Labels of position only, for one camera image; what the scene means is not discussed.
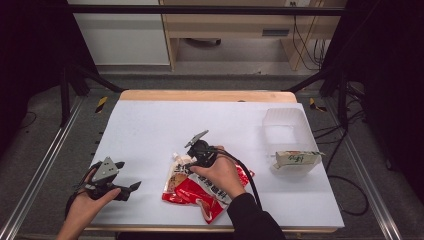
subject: black sleeve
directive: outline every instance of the black sleeve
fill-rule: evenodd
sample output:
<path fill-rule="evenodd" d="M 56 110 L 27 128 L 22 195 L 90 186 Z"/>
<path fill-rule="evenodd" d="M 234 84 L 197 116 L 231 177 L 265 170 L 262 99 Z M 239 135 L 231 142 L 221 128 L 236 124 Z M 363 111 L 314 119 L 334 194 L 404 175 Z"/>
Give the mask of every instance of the black sleeve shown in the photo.
<path fill-rule="evenodd" d="M 228 215 L 234 226 L 234 239 L 286 239 L 280 226 L 268 212 L 262 211 L 249 193 L 233 199 Z"/>

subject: person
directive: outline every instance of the person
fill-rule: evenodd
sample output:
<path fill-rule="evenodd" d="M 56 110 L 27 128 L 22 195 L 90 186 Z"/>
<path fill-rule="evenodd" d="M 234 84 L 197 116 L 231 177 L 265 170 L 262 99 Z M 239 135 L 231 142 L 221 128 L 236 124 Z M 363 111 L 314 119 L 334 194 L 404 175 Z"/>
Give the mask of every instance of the person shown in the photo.
<path fill-rule="evenodd" d="M 232 159 L 218 154 L 215 163 L 210 168 L 192 166 L 190 170 L 209 179 L 232 199 L 227 212 L 233 223 L 234 239 L 286 239 L 280 226 L 272 216 L 268 212 L 261 210 L 256 205 L 254 197 L 246 192 L 239 180 Z M 79 194 L 70 207 L 57 239 L 78 239 L 78 236 L 90 224 L 96 214 L 107 203 L 112 201 L 119 192 L 119 189 L 111 190 L 98 200 L 92 200 L 85 192 Z"/>

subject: gray carpet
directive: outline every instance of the gray carpet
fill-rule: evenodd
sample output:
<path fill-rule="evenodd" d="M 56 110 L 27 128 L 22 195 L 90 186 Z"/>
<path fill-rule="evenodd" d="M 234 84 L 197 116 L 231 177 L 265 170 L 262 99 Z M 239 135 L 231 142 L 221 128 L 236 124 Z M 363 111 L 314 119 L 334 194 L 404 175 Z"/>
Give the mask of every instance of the gray carpet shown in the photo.
<path fill-rule="evenodd" d="M 272 77 L 272 76 L 107 76 L 114 83 L 124 88 L 132 89 L 285 89 L 303 80 L 303 77 Z M 76 119 L 67 139 L 62 146 L 55 163 L 52 165 L 47 178 L 38 193 L 27 217 L 22 223 L 17 239 L 48 239 L 60 229 L 64 218 L 64 207 L 68 196 L 72 192 L 72 185 L 76 184 L 85 173 L 92 161 L 92 153 L 96 151 L 96 142 L 101 140 L 113 106 L 119 94 L 101 89 L 95 84 L 88 97 L 84 97 L 81 112 Z M 309 108 L 309 97 L 314 96 L 317 106 L 325 106 L 325 102 L 316 97 L 314 89 L 298 94 L 298 101 L 304 104 L 305 111 L 312 130 L 322 129 L 335 125 L 329 112 L 321 112 Z M 33 123 L 33 113 L 29 113 L 23 122 L 30 124 L 23 127 L 15 137 L 15 141 L 2 157 L 0 162 L 0 223 L 2 225 L 12 214 L 14 207 L 25 191 L 37 167 L 47 152 L 60 124 L 60 98 L 58 88 L 52 88 L 35 96 L 28 111 L 36 114 Z M 103 96 L 108 100 L 101 113 L 95 113 L 97 103 Z M 350 105 L 351 112 L 361 110 L 358 103 Z M 327 163 L 332 151 L 340 138 L 340 132 L 317 139 L 319 148 L 327 155 Z M 424 208 L 414 196 L 402 174 L 388 171 L 384 156 L 379 150 L 370 129 L 362 119 L 350 125 L 349 136 L 355 143 L 361 158 L 372 175 L 384 202 L 386 203 L 403 239 L 424 239 Z M 330 167 L 330 174 L 343 176 L 356 183 L 358 178 L 351 166 L 345 145 L 337 151 Z M 361 211 L 365 206 L 360 192 L 338 179 L 331 179 L 336 199 L 345 209 L 354 212 Z M 342 213 L 346 227 L 332 234 L 302 234 L 303 239 L 385 239 L 381 228 L 374 216 L 373 209 L 369 209 L 363 216 L 351 216 Z M 111 232 L 86 231 L 84 236 L 100 236 L 101 238 L 114 236 Z M 289 234 L 290 238 L 299 236 Z"/>

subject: clear plastic container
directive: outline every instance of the clear plastic container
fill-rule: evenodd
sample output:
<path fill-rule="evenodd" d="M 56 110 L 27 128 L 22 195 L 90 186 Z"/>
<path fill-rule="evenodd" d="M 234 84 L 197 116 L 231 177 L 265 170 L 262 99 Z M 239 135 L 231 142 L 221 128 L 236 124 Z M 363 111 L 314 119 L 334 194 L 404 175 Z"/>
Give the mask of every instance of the clear plastic container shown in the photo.
<path fill-rule="evenodd" d="M 262 121 L 270 160 L 270 169 L 275 174 L 304 175 L 321 162 L 321 156 L 313 164 L 284 165 L 278 169 L 276 152 L 318 151 L 302 105 L 298 108 L 270 108 Z"/>

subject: snack package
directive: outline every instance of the snack package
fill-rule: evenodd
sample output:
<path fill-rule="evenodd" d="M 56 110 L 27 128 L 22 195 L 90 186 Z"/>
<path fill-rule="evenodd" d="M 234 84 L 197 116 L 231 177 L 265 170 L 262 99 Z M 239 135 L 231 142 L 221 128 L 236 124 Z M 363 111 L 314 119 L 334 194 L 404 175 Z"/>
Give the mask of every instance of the snack package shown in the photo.
<path fill-rule="evenodd" d="M 240 165 L 236 164 L 240 181 L 245 187 L 249 179 Z M 175 188 L 175 193 L 186 202 L 200 206 L 203 218 L 210 224 L 231 203 L 231 198 L 205 177 L 191 173 L 187 179 Z"/>
<path fill-rule="evenodd" d="M 175 193 L 175 188 L 180 185 L 189 175 L 189 170 L 185 169 L 184 165 L 191 163 L 193 160 L 188 155 L 180 156 L 177 153 L 173 154 L 174 162 L 169 168 L 167 181 L 162 193 L 162 200 L 177 204 L 189 204 L 189 201 L 184 200 Z"/>

